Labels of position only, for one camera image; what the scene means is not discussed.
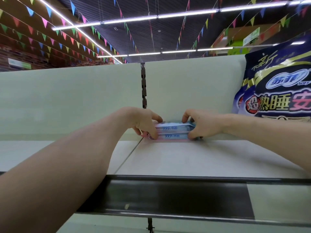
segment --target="sofy logo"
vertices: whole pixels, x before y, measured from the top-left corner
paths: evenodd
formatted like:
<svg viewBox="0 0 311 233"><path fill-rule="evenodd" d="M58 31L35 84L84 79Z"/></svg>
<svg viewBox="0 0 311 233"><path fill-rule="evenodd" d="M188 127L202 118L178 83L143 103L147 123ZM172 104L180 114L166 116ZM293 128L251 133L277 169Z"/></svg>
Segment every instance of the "sofy logo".
<svg viewBox="0 0 311 233"><path fill-rule="evenodd" d="M267 89L273 89L278 86L291 87L304 80L309 75L309 69L297 70L293 73L280 73L273 76L266 84Z"/></svg>

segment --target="hand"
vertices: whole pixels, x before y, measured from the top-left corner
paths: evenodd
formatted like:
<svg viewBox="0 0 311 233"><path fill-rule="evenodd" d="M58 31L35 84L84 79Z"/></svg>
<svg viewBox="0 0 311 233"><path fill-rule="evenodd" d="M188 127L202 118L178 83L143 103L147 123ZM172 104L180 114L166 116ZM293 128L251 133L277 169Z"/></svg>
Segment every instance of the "hand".
<svg viewBox="0 0 311 233"><path fill-rule="evenodd" d="M196 122L196 127L188 134L190 140L196 137L210 137L223 133L224 115L210 113L205 110L187 109L182 122L187 122L189 117L191 117L191 122Z"/></svg>
<svg viewBox="0 0 311 233"><path fill-rule="evenodd" d="M153 139L158 138L158 132L153 124L152 120L156 120L159 123L163 122L163 119L150 109L135 108L134 125L133 129L137 135L147 135L150 133Z"/></svg>

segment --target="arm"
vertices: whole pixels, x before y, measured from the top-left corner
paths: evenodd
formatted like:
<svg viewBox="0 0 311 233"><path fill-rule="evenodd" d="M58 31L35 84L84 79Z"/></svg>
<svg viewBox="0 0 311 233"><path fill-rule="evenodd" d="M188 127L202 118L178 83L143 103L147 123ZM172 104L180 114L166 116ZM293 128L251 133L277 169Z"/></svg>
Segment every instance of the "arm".
<svg viewBox="0 0 311 233"><path fill-rule="evenodd" d="M1 232L56 232L105 177L128 128L157 139L148 109L122 108L48 145L0 176Z"/></svg>
<svg viewBox="0 0 311 233"><path fill-rule="evenodd" d="M196 127L189 138L209 137L227 133L251 141L289 161L311 171L311 124L280 121L238 114L218 115L204 110L186 110L183 122L189 117Z"/></svg>

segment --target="store sign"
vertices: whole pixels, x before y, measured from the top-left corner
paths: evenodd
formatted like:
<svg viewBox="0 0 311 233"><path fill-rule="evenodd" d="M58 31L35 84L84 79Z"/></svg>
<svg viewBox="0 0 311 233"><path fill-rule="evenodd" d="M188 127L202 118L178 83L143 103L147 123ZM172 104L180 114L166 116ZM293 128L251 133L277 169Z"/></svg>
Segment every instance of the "store sign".
<svg viewBox="0 0 311 233"><path fill-rule="evenodd" d="M259 36L260 28L256 29L254 32L252 32L250 35L248 35L246 38L243 39L243 46L250 43L250 41L254 40Z"/></svg>
<svg viewBox="0 0 311 233"><path fill-rule="evenodd" d="M31 70L31 64L29 64L29 63L17 61L17 60L10 59L10 58L8 58L8 61L9 61L9 65L13 65L13 66L17 66L20 68L25 68L25 69Z"/></svg>

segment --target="stack of wet wipes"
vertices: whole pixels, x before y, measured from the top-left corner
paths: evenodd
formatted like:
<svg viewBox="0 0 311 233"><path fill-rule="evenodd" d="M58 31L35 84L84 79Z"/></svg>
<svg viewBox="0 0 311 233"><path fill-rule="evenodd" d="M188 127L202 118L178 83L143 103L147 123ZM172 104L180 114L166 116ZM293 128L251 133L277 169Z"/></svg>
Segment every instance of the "stack of wet wipes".
<svg viewBox="0 0 311 233"><path fill-rule="evenodd" d="M182 140L188 139L188 133L194 129L192 122L163 122L155 125L158 132L158 140Z"/></svg>

